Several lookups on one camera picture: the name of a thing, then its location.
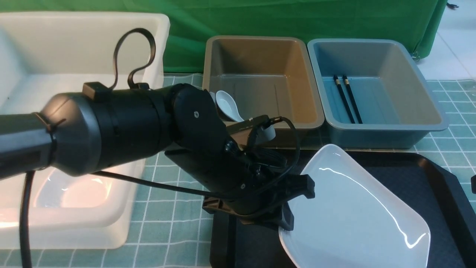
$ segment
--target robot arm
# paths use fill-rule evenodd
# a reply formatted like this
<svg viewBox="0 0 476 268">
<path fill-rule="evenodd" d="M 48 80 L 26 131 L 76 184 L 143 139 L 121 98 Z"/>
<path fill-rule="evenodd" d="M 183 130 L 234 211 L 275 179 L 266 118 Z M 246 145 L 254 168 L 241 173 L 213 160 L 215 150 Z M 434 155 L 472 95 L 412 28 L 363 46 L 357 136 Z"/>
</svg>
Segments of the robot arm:
<svg viewBox="0 0 476 268">
<path fill-rule="evenodd" d="M 292 230 L 287 201 L 314 197 L 312 179 L 290 173 L 299 145 L 287 166 L 276 152 L 254 146 L 257 128 L 285 121 L 295 130 L 291 121 L 263 115 L 226 127 L 206 90 L 189 84 L 152 90 L 146 83 L 134 83 L 134 72 L 152 62 L 155 44 L 147 30 L 134 29 L 120 39 L 114 55 L 132 32 L 144 34 L 152 52 L 148 64 L 129 76 L 130 89 L 87 82 L 81 93 L 55 95 L 39 113 L 0 115 L 0 179 L 48 166 L 71 176 L 96 173 L 124 179 L 100 170 L 166 151 L 214 196 L 205 198 L 206 211 Z M 239 133 L 247 133 L 245 148 L 232 138 Z"/>
</svg>

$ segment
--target white basin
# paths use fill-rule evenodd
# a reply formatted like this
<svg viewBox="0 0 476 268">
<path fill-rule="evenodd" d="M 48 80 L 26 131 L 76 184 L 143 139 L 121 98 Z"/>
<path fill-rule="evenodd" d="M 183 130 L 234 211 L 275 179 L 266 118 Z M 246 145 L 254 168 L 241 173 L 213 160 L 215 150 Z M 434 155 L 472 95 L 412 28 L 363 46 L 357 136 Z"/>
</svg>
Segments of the white basin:
<svg viewBox="0 0 476 268">
<path fill-rule="evenodd" d="M 163 85 L 162 55 L 169 34 L 162 14 L 119 12 L 0 13 L 0 114 L 40 111 L 61 92 L 84 82 L 114 80 L 112 54 L 119 38 L 142 27 L 155 35 L 157 54 L 135 82 Z M 130 35 L 119 51 L 118 89 L 149 57 L 147 40 Z M 140 177 L 145 160 L 108 171 Z M 19 248 L 18 219 L 24 175 L 0 180 L 0 249 Z M 117 248 L 127 239 L 136 185 L 111 178 L 38 171 L 30 202 L 31 248 Z"/>
</svg>

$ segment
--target green backdrop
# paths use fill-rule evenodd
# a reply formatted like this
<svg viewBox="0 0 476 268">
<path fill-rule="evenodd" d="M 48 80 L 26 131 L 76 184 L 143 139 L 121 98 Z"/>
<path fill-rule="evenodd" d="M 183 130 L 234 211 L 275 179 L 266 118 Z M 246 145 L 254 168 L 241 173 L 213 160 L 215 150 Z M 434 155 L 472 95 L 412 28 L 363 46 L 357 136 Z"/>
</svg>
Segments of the green backdrop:
<svg viewBox="0 0 476 268">
<path fill-rule="evenodd" d="M 201 72 L 214 35 L 392 39 L 428 56 L 446 0 L 0 0 L 0 11 L 164 13 L 166 72 Z"/>
</svg>

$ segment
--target black chopstick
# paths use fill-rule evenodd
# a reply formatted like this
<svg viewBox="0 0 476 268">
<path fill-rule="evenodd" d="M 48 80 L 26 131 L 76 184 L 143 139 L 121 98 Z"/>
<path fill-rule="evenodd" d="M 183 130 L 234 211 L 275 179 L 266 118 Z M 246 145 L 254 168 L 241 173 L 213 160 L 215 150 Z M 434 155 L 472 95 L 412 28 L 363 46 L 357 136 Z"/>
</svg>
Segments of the black chopstick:
<svg viewBox="0 0 476 268">
<path fill-rule="evenodd" d="M 344 74 L 342 76 L 342 80 L 344 80 L 344 84 L 346 85 L 347 94 L 349 95 L 350 102 L 352 103 L 352 108 L 354 108 L 354 112 L 356 113 L 357 121 L 359 124 L 362 124 L 362 118 L 360 117 L 360 113 L 358 112 L 356 100 L 354 99 L 354 95 L 352 94 L 352 89 L 350 89 L 349 79 L 347 79 L 347 76 Z"/>
<path fill-rule="evenodd" d="M 342 102 L 344 103 L 344 106 L 346 108 L 347 115 L 349 116 L 350 122 L 352 124 L 355 124 L 356 122 L 354 121 L 354 117 L 352 116 L 352 112 L 350 111 L 350 107 L 349 107 L 349 104 L 347 103 L 347 99 L 346 99 L 346 96 L 344 94 L 344 90 L 342 89 L 342 86 L 340 85 L 339 78 L 335 74 L 334 74 L 334 82 L 336 82 L 337 89 L 339 89 L 340 98 L 342 99 Z"/>
</svg>

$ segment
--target black serving tray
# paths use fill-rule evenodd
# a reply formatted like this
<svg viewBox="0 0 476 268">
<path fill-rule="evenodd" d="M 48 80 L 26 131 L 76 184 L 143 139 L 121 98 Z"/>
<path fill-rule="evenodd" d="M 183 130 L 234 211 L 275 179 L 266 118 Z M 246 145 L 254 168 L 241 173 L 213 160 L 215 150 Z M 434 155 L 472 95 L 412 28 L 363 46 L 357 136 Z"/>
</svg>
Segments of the black serving tray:
<svg viewBox="0 0 476 268">
<path fill-rule="evenodd" d="M 294 153 L 277 151 L 289 158 Z M 293 172 L 299 174 L 315 153 L 301 151 Z M 453 174 L 418 154 L 348 153 L 425 219 L 431 233 L 428 268 L 476 268 L 476 215 Z M 213 218 L 210 263 L 213 268 L 296 268 L 277 231 L 243 225 L 223 213 Z"/>
</svg>

